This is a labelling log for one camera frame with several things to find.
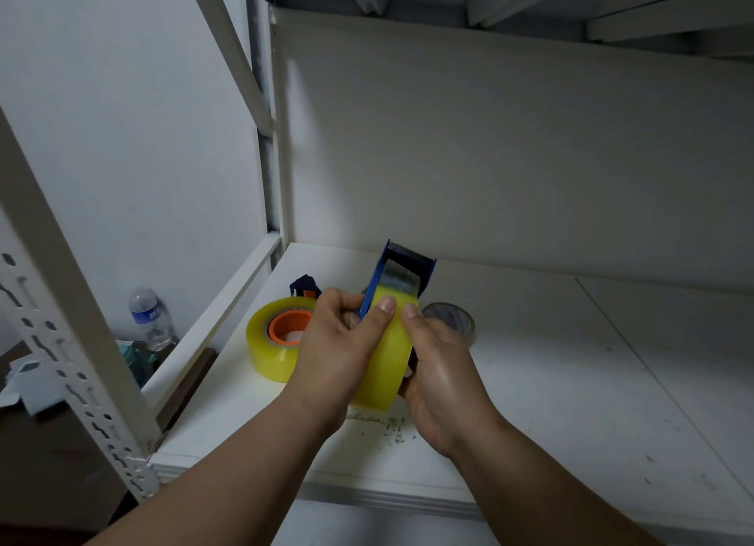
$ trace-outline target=bottle label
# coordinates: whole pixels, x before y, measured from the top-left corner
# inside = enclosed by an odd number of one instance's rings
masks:
[[[138,324],[151,323],[160,317],[160,306],[158,304],[147,311],[132,311],[131,315]]]

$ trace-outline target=forearm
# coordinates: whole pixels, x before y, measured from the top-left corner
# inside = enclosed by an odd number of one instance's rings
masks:
[[[268,544],[324,442],[285,392],[94,544]]]
[[[452,457],[505,544],[659,544],[497,415]]]

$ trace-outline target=white shelf board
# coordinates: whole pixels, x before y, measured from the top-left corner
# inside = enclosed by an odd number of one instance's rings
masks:
[[[754,298],[597,278],[579,281],[754,493]]]
[[[164,480],[206,456],[280,392],[251,365],[244,339],[251,314],[288,295],[304,274],[323,289],[361,290],[377,257],[289,246],[152,456]],[[495,405],[634,520],[754,535],[752,501],[574,278],[439,261],[421,300],[452,302],[474,317],[471,352]],[[402,400],[384,416],[359,413],[317,455],[302,496],[478,515],[464,481],[416,433]],[[390,419],[401,425],[404,442]]]

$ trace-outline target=fingernail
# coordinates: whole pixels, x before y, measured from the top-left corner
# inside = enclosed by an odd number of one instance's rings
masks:
[[[411,303],[403,306],[403,313],[406,314],[406,317],[416,317],[421,315],[419,307],[416,304]]]
[[[377,307],[385,313],[391,313],[395,309],[395,296],[383,295],[380,301],[377,302]]]

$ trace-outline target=hand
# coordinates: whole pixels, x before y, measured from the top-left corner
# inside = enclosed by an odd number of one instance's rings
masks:
[[[362,294],[329,288],[319,297],[298,348],[296,368],[283,390],[322,421],[330,436],[345,421],[372,351],[395,315],[395,298],[384,296],[359,322]]]
[[[490,421],[503,421],[484,388],[463,338],[443,322],[403,306],[403,326],[418,362],[398,393],[406,400],[419,434],[440,455],[453,458],[467,435]]]

